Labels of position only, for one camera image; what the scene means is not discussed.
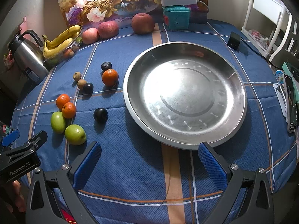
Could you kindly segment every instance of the power adapter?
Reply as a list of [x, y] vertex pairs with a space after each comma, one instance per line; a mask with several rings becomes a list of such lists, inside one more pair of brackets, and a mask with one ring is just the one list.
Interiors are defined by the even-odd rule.
[[241, 37], [235, 32], [231, 32], [227, 45], [234, 50], [237, 50], [240, 45]]

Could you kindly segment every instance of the metal basin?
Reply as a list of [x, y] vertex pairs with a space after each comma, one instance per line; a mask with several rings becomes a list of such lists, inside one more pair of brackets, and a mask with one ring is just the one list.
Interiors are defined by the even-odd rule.
[[243, 81], [218, 53], [193, 43], [152, 47], [131, 63], [124, 99], [136, 123], [167, 145], [197, 150], [230, 139], [247, 110]]

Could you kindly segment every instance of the stainless steel kettle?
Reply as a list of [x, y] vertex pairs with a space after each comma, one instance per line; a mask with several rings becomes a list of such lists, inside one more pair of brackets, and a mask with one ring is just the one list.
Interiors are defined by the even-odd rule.
[[25, 39], [24, 35], [31, 35], [38, 46], [43, 47], [41, 39], [33, 30], [26, 30], [20, 35], [17, 33], [9, 43], [8, 48], [11, 50], [15, 63], [20, 70], [36, 84], [39, 84], [48, 74], [44, 66], [44, 57], [41, 50], [30, 40]]

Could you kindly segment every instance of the table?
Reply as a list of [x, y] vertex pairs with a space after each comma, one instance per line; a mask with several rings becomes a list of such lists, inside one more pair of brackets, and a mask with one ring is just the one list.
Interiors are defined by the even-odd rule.
[[[125, 107], [122, 93], [126, 70], [139, 53], [160, 43], [187, 41], [221, 54], [245, 84], [248, 108], [244, 123], [215, 151], [244, 170], [263, 167], [272, 191], [276, 192], [296, 166], [295, 134], [287, 133], [272, 86], [277, 80], [271, 69], [243, 43], [238, 51], [227, 47], [231, 31], [245, 38], [233, 25], [216, 20], [190, 24], [188, 31], [169, 31], [164, 24], [156, 24], [151, 34], [135, 35], [132, 28], [124, 28], [117, 37], [80, 49], [72, 59], [54, 67], [38, 86], [33, 87], [30, 82], [25, 85], [12, 120], [12, 127], [20, 130], [21, 137], [13, 146], [20, 146], [45, 130], [48, 141], [38, 150], [45, 171], [71, 163], [81, 154], [86, 144], [69, 145], [64, 135], [53, 133], [50, 126], [51, 115], [57, 111], [55, 100], [66, 93], [77, 106], [73, 123], [84, 128], [87, 144], [98, 141], [102, 146], [99, 162], [86, 186], [78, 191], [99, 223], [201, 223], [221, 191], [211, 181], [196, 151], [161, 144], [139, 128]], [[112, 89], [101, 81], [101, 64], [105, 61], [112, 62], [119, 73], [119, 85]], [[72, 78], [76, 71], [94, 84], [91, 96], [77, 90]], [[93, 111], [99, 107], [106, 108], [109, 115], [102, 126], [93, 119]], [[22, 181], [28, 184], [28, 179], [25, 176]]]

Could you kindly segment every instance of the bunch of bananas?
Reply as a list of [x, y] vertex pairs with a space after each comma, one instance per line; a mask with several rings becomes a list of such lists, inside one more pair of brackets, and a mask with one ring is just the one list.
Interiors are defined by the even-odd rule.
[[74, 25], [62, 32], [52, 41], [49, 41], [48, 37], [43, 35], [44, 48], [42, 53], [44, 57], [48, 59], [65, 50], [71, 44], [73, 39], [79, 35], [81, 28], [82, 26]]

